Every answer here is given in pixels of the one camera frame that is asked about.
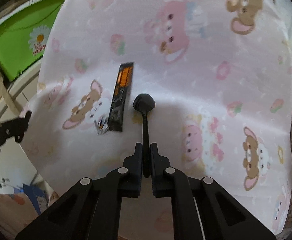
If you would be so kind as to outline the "black coffee stick sachet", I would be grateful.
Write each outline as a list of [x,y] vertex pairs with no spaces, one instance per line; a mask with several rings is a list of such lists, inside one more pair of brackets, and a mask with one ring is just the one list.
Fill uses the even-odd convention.
[[99,134],[104,134],[107,131],[122,132],[125,101],[131,86],[133,70],[133,62],[121,64],[119,67],[110,104],[110,111],[98,122],[94,122]]

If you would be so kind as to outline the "green plastic storage box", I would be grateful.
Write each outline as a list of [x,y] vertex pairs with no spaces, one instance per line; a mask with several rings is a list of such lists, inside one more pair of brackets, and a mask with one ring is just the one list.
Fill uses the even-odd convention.
[[0,69],[15,80],[43,56],[65,0],[30,0],[0,19]]

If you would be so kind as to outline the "black plastic spoon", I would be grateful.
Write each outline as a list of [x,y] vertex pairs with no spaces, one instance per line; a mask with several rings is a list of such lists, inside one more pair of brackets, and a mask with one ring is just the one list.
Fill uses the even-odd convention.
[[142,169],[143,176],[149,178],[151,174],[151,155],[148,131],[148,113],[155,108],[154,99],[146,93],[139,94],[133,103],[134,110],[142,115]]

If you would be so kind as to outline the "pink cartoon bear bedsheet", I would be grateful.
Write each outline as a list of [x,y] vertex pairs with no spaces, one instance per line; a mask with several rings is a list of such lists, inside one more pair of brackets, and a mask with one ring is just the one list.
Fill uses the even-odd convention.
[[[119,67],[134,63],[122,132],[99,134]],[[211,176],[272,233],[292,190],[292,51],[272,0],[65,0],[49,35],[22,149],[58,193],[119,167],[142,139]]]

